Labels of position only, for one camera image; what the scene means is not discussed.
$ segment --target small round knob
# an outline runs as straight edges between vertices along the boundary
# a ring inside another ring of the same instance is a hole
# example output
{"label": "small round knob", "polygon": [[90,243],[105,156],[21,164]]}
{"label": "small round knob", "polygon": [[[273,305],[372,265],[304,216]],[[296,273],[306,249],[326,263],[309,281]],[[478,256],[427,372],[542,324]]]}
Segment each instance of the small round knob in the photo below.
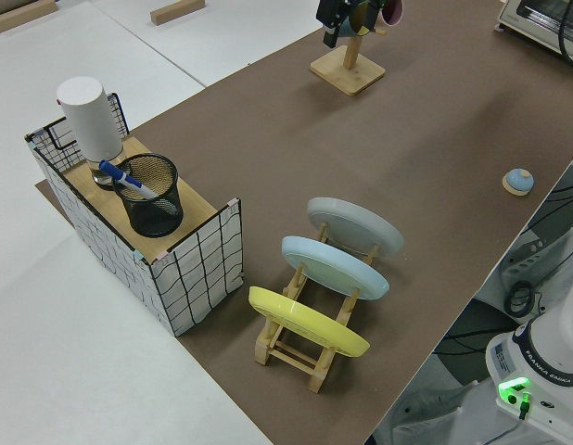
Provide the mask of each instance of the small round knob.
{"label": "small round knob", "polygon": [[523,197],[534,186],[534,177],[525,169],[512,169],[503,177],[503,187],[512,195]]}

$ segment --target pen holder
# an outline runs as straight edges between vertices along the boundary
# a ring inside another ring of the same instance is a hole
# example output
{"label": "pen holder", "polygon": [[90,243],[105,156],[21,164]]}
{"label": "pen holder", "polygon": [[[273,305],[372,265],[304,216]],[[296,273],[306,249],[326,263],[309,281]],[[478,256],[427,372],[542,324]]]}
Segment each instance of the pen holder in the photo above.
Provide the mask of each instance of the pen holder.
{"label": "pen holder", "polygon": [[123,161],[118,168],[158,195],[145,199],[123,184],[113,184],[130,225],[139,235],[156,238],[179,227],[184,211],[177,190],[177,169],[169,159],[154,154],[136,155]]}

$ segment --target grid pattern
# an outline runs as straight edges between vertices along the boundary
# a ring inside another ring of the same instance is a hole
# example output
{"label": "grid pattern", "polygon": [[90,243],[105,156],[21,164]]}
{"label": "grid pattern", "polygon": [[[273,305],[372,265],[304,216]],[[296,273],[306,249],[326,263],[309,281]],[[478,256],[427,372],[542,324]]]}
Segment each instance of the grid pattern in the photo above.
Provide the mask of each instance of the grid pattern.
{"label": "grid pattern", "polygon": [[240,208],[234,200],[152,265],[175,335],[201,322],[243,284]]}
{"label": "grid pattern", "polygon": [[[109,97],[121,136],[127,125],[116,95]],[[241,202],[226,207],[148,264],[68,182],[63,172],[84,161],[60,119],[26,136],[54,194],[83,242],[175,336],[204,317],[243,284]]]}

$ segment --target plate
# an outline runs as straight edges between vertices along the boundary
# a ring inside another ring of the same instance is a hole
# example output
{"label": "plate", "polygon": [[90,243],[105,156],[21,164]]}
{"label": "plate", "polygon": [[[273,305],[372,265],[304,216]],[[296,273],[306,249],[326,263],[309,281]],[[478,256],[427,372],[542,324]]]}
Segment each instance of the plate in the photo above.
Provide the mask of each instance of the plate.
{"label": "plate", "polygon": [[250,287],[249,304],[286,329],[342,355],[360,357],[369,349],[369,343],[348,327],[270,290]]}
{"label": "plate", "polygon": [[317,229],[327,223],[326,236],[333,244],[361,255],[371,252],[375,244],[379,245],[376,256],[392,255],[404,246],[404,237],[389,222],[341,199],[310,199],[307,215]]}
{"label": "plate", "polygon": [[283,257],[295,269],[322,286],[350,296],[360,289],[359,299],[380,299],[388,281],[375,269],[333,246],[301,236],[283,238]]}

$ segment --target blue marker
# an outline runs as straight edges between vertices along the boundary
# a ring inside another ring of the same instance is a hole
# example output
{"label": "blue marker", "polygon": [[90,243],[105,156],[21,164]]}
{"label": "blue marker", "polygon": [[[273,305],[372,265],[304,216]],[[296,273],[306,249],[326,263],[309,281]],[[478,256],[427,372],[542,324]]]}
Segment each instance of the blue marker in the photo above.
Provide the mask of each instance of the blue marker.
{"label": "blue marker", "polygon": [[111,176],[118,183],[123,184],[129,189],[133,190],[144,199],[153,199],[159,196],[146,185],[142,184],[140,181],[134,179],[132,176],[120,170],[115,165],[107,162],[106,160],[99,162],[99,170]]}

